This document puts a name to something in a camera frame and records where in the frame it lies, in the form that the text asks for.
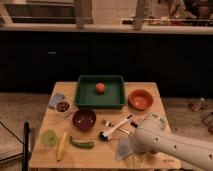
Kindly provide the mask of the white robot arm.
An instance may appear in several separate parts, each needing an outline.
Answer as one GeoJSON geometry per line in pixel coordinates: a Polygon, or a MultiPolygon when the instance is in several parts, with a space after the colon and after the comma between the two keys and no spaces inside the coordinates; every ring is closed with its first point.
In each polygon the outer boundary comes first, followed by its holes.
{"type": "Polygon", "coordinates": [[[131,149],[136,153],[159,151],[206,171],[213,171],[213,142],[167,133],[166,119],[148,114],[129,135],[131,149]]]}

